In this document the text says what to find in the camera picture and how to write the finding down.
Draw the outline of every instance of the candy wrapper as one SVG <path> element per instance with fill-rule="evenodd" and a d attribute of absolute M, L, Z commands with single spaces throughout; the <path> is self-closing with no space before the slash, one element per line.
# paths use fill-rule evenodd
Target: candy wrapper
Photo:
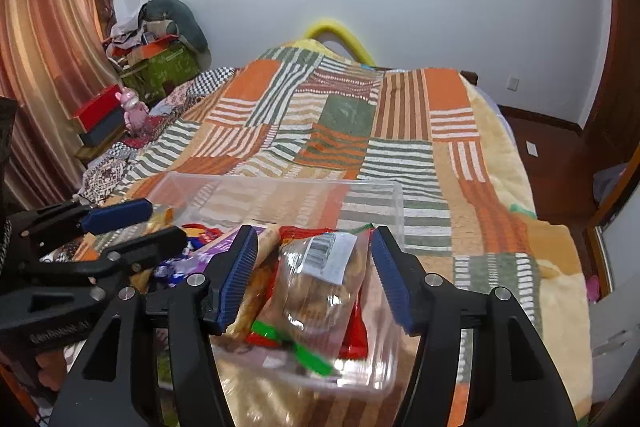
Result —
<path fill-rule="evenodd" d="M 369 231 L 328 232 L 284 244 L 273 295 L 253 331 L 292 341 L 298 362 L 330 374 L 362 286 Z"/>
<path fill-rule="evenodd" d="M 182 225 L 180 228 L 187 234 L 189 244 L 193 250 L 199 250 L 223 235 L 220 229 L 210 229 L 200 223 L 189 223 L 188 225 Z"/>
<path fill-rule="evenodd" d="M 254 227 L 258 234 L 258 252 L 254 265 L 257 267 L 276 247 L 280 241 L 280 234 L 278 233 L 277 225 L 247 224 Z M 155 279 L 166 286 L 173 287 L 192 273 L 202 273 L 215 254 L 228 251 L 231 248 L 231 244 L 236 235 L 238 235 L 238 230 L 240 230 L 240 227 L 210 241 L 198 250 L 192 251 L 190 247 L 187 247 L 180 257 L 169 259 L 159 264 L 154 272 Z"/>

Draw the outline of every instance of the wall outlet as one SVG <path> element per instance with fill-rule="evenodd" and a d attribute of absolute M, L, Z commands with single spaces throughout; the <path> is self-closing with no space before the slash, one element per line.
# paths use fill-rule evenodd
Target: wall outlet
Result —
<path fill-rule="evenodd" d="M 507 89 L 509 89 L 510 91 L 517 91 L 519 83 L 520 79 L 512 76 L 509 80 L 507 80 Z"/>

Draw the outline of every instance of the bed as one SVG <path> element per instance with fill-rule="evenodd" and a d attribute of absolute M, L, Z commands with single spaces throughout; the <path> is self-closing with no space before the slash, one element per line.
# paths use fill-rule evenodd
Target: bed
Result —
<path fill-rule="evenodd" d="M 108 151 L 81 195 L 105 204 L 145 197 L 169 171 L 398 181 L 405 250 L 460 288 L 510 288 L 542 334 L 576 416 L 589 412 L 588 308 L 573 241 L 565 227 L 536 220 L 508 126 L 457 71 L 376 71 L 305 40 L 205 77 L 164 101 L 157 140 Z M 337 216 L 342 225 L 351 211 Z M 370 201 L 358 211 L 376 223 Z M 402 338 L 396 384 L 377 401 L 319 396 L 222 361 L 219 369 L 238 426 L 383 427 L 416 348 L 417 339 Z M 470 356 L 463 331 L 451 426 L 463 422 Z"/>

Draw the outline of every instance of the snack bag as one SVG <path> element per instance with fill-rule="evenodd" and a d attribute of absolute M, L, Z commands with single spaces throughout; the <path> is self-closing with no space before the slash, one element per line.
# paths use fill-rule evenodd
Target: snack bag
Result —
<path fill-rule="evenodd" d="M 254 323 L 255 317 L 257 317 L 258 312 L 260 312 L 267 300 L 267 289 L 272 272 L 273 270 L 270 266 L 260 266 L 252 272 L 244 290 L 236 320 L 226 328 L 223 337 L 236 342 L 244 341 L 251 331 L 251 325 Z"/>
<path fill-rule="evenodd" d="M 247 223 L 247 225 L 254 227 L 255 232 L 258 234 L 258 251 L 254 265 L 258 267 L 280 241 L 278 226 L 261 223 Z M 236 235 L 238 235 L 239 230 L 240 227 L 230 230 L 196 251 L 190 251 L 190 247 L 188 247 L 180 257 L 169 259 L 159 264 L 154 272 L 154 277 L 171 288 L 192 273 L 203 272 L 215 254 L 228 251 L 231 248 L 231 244 Z"/>
<path fill-rule="evenodd" d="M 280 248 L 273 295 L 252 327 L 293 341 L 304 367 L 328 375 L 340 354 L 369 253 L 369 228 L 294 239 Z"/>
<path fill-rule="evenodd" d="M 266 298 L 271 296 L 270 293 L 272 291 L 273 287 L 268 288 Z M 244 337 L 244 341 L 247 344 L 253 344 L 254 346 L 278 349 L 281 348 L 283 344 L 280 336 L 277 333 L 275 333 L 275 335 L 277 340 L 272 340 L 256 333 L 255 331 L 250 331 L 249 334 Z M 358 293 L 358 298 L 356 299 L 356 303 L 353 305 L 353 310 L 351 311 L 347 331 L 345 332 L 344 339 L 342 340 L 342 346 L 340 346 L 338 358 L 344 360 L 362 360 L 366 359 L 368 356 L 369 340 L 367 338 L 367 328 L 362 319 L 360 293 Z"/>

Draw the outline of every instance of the clutter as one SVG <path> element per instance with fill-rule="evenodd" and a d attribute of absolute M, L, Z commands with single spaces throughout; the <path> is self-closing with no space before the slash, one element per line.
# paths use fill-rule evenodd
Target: clutter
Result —
<path fill-rule="evenodd" d="M 124 112 L 116 94 L 120 94 L 118 84 L 106 87 L 69 119 L 82 140 L 82 147 L 74 157 L 85 167 L 117 142 L 124 132 Z"/>
<path fill-rule="evenodd" d="M 124 86 L 151 106 L 200 73 L 198 64 L 210 62 L 207 45 L 193 13 L 178 0 L 143 4 L 103 42 Z"/>
<path fill-rule="evenodd" d="M 593 199 L 602 204 L 626 170 L 626 163 L 615 165 L 593 175 Z"/>
<path fill-rule="evenodd" d="M 124 122 L 129 132 L 135 132 L 144 126 L 149 114 L 149 108 L 140 98 L 135 90 L 125 87 L 122 92 L 115 94 L 116 99 L 124 109 Z"/>

